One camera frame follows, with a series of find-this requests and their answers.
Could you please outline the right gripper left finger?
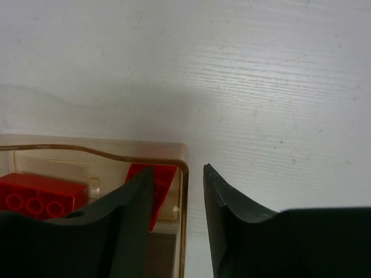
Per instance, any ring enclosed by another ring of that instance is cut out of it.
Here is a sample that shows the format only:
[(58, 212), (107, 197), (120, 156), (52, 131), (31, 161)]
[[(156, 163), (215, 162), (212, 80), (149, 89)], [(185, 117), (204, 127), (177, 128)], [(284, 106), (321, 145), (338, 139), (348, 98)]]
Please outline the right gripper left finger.
[(2, 277), (141, 277), (154, 169), (64, 218), (1, 213)]

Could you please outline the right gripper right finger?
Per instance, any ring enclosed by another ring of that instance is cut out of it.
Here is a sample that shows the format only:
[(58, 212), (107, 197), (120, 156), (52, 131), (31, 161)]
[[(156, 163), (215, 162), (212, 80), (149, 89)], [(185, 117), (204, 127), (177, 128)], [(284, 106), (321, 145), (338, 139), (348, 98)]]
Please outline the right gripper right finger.
[(370, 276), (370, 208), (276, 212), (210, 164), (203, 188), (215, 277)]

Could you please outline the red lego brick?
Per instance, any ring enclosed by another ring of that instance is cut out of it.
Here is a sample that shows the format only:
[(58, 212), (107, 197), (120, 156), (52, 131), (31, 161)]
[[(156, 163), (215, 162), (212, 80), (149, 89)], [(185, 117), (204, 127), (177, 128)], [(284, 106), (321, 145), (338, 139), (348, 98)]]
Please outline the red lego brick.
[(137, 164), (132, 163), (129, 167), (126, 176), (126, 182), (133, 178), (136, 174), (147, 167), (152, 167), (154, 170), (154, 197), (152, 204), (152, 214), (149, 231), (152, 231), (158, 219), (160, 210), (163, 206), (165, 198), (169, 192), (171, 183), (175, 177), (177, 166), (156, 165), (156, 164)]
[(33, 174), (1, 177), (1, 210), (37, 220), (62, 218), (88, 203), (85, 184)]

